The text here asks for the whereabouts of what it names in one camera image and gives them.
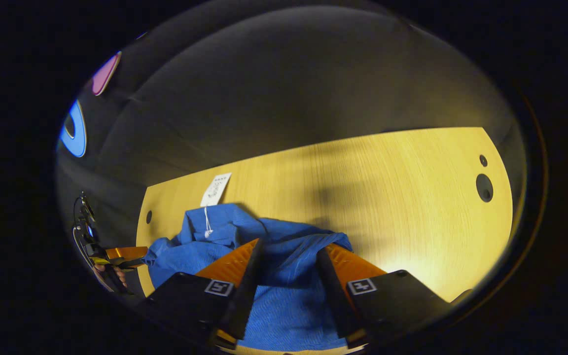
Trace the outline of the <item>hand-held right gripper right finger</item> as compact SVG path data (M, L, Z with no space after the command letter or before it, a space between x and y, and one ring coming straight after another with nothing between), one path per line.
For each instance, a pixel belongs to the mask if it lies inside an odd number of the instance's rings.
M442 299L406 270L385 272L331 243L316 267L340 338L349 348L399 341L443 319L471 293Z

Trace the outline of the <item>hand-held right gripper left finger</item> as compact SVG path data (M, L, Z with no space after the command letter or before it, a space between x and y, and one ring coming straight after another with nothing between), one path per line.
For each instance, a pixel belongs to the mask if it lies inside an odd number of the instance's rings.
M254 304L261 249L259 238L196 274L173 274L137 304L136 313L196 345L236 348Z

